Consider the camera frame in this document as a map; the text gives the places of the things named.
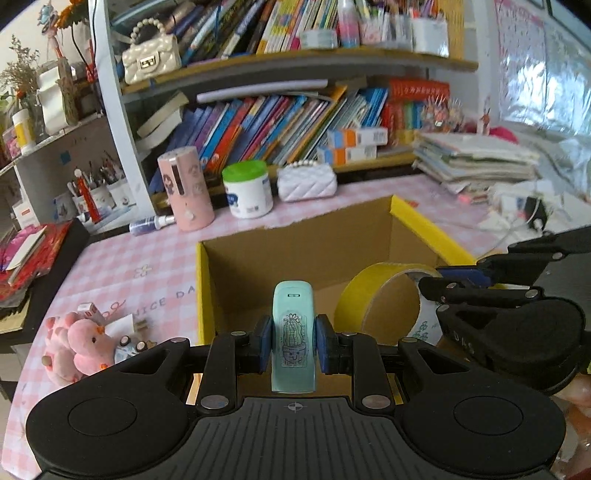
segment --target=small figurine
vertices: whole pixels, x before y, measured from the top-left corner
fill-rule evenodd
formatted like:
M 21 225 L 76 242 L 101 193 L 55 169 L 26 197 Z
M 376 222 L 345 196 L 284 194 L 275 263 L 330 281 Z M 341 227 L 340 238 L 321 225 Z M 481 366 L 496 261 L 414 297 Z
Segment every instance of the small figurine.
M 488 137 L 491 134 L 491 96 L 486 97 L 484 112 L 478 123 L 478 133 Z
M 63 57 L 61 52 L 60 44 L 57 41 L 57 20 L 60 18 L 57 10 L 51 4 L 51 0 L 41 7 L 39 11 L 39 17 L 37 17 L 38 23 L 37 25 L 43 25 L 41 29 L 42 35 L 47 37 L 47 41 L 51 48 L 56 52 L 57 58 L 60 59 Z
M 433 125 L 435 126 L 436 132 L 449 132 L 449 111 L 447 110 L 447 105 L 445 100 L 442 98 L 437 98 L 435 103 L 435 110 L 433 113 Z
M 462 103 L 457 98 L 449 107 L 449 128 L 451 132 L 459 132 L 464 124 L 464 111 Z

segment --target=pink checkered tablecloth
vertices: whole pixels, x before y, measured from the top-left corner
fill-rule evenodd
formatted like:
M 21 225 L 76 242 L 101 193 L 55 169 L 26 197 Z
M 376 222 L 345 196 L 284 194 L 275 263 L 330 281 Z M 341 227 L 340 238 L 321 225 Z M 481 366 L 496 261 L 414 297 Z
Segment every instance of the pink checkered tablecloth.
M 93 244 L 82 252 L 47 316 L 63 315 L 80 303 L 93 301 L 107 316 L 119 318 L 136 313 L 145 317 L 153 340 L 162 342 L 184 336 L 195 344 L 195 246 L 199 241 L 255 228 L 287 226 L 393 194 L 417 202 L 420 213 L 474 256 L 482 255 L 497 243 L 497 237 L 491 233 L 457 227 L 479 223 L 486 215 L 486 207 L 458 202 L 426 176 L 368 181 L 340 186 L 337 195 L 330 199 L 279 203 L 270 214 L 256 220 L 236 219 L 224 209 L 218 211 L 210 226 L 198 232 L 183 233 L 171 226 L 146 236 L 119 235 Z M 2 449 L 2 467 L 26 480 L 39 473 L 25 437 L 27 416 L 40 399 L 56 390 L 40 361 L 45 333 L 42 326 L 22 370 Z

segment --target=yellow tape roll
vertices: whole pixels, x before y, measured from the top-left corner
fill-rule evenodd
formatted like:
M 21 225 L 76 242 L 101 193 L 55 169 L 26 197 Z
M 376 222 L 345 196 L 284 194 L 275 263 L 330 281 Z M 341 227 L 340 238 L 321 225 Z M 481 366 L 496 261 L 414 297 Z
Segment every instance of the yellow tape roll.
M 390 345 L 413 333 L 437 343 L 441 331 L 436 306 L 421 296 L 417 287 L 425 276 L 441 275 L 420 264 L 378 263 L 366 268 L 351 280 L 339 299 L 335 331 L 367 333 L 378 343 Z

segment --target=yellow label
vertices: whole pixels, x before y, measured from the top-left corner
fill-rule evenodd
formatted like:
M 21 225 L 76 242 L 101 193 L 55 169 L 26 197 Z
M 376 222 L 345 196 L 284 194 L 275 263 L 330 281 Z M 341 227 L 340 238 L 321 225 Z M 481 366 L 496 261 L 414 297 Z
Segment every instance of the yellow label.
M 14 126 L 14 130 L 17 134 L 17 142 L 19 147 L 24 147 L 33 141 L 33 129 L 31 128 L 31 122 L 26 121 Z

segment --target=white box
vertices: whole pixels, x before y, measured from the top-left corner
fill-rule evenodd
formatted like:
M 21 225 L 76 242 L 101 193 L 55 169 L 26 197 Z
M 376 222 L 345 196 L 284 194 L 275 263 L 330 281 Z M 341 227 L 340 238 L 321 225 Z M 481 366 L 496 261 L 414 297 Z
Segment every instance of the white box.
M 330 148 L 387 145 L 388 129 L 385 127 L 364 127 L 329 130 L 327 139 Z
M 21 230 L 28 227 L 29 225 L 39 226 L 39 220 L 31 208 L 31 204 L 28 200 L 21 200 L 16 205 L 12 206 L 14 215 L 17 217 L 17 221 Z

